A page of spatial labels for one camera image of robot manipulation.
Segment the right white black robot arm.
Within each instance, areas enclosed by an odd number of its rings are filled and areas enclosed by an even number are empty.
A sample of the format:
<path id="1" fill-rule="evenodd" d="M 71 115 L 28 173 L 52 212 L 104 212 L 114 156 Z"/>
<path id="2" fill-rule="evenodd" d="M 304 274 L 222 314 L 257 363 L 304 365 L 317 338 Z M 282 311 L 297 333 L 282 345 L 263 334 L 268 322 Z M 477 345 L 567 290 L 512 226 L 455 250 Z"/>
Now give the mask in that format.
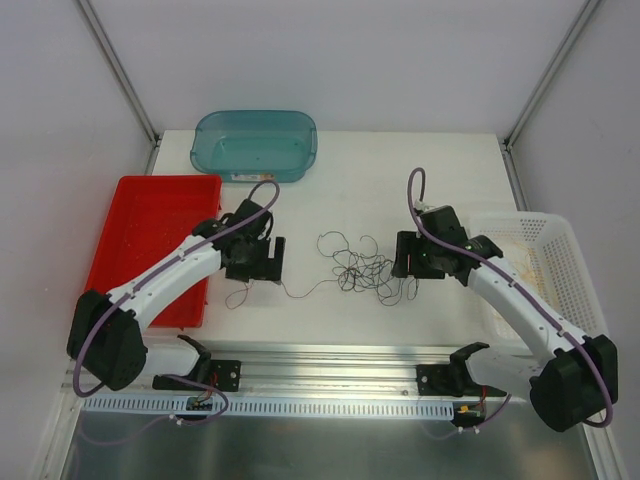
<path id="1" fill-rule="evenodd" d="M 409 204 L 417 229 L 400 231 L 392 274 L 396 278 L 455 278 L 485 300 L 519 335 L 531 358 L 503 354 L 483 342 L 455 351 L 428 385 L 445 395 L 492 387 L 530 401 L 552 430 L 583 423 L 605 428 L 618 399 L 615 344 L 592 337 L 566 320 L 521 279 L 487 236 L 470 237 L 450 206 Z"/>

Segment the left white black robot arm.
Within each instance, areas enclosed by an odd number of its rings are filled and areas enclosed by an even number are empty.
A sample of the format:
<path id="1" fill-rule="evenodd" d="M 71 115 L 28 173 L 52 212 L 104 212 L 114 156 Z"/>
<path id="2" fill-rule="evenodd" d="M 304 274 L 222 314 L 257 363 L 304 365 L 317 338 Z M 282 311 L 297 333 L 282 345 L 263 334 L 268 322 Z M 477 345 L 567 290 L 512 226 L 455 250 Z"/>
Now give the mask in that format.
<path id="1" fill-rule="evenodd" d="M 72 385 L 83 398 L 80 374 L 87 371 L 99 387 L 122 390 L 141 375 L 156 389 L 213 387 L 210 352 L 180 334 L 175 339 L 148 338 L 153 321 L 200 281 L 224 272 L 226 278 L 278 283 L 285 240 L 270 236 L 272 212 L 250 199 L 221 219 L 208 219 L 166 257 L 124 284 L 101 293 L 89 289 L 78 299 L 67 342 L 74 360 Z"/>

